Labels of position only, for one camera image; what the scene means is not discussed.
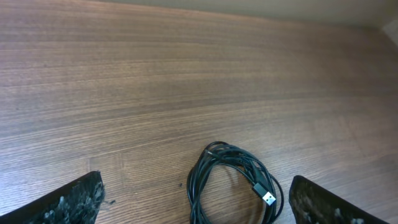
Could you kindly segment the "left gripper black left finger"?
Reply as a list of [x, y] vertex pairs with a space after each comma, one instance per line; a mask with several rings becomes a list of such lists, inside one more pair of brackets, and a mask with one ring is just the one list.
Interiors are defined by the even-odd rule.
[[105, 198], [99, 171], [72, 182], [1, 216], [1, 224], [93, 224]]

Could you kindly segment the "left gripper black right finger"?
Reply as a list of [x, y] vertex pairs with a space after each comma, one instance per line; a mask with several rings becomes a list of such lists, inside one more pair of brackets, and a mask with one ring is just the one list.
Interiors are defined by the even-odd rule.
[[301, 175], [293, 178], [289, 204], [297, 224], [387, 224]]

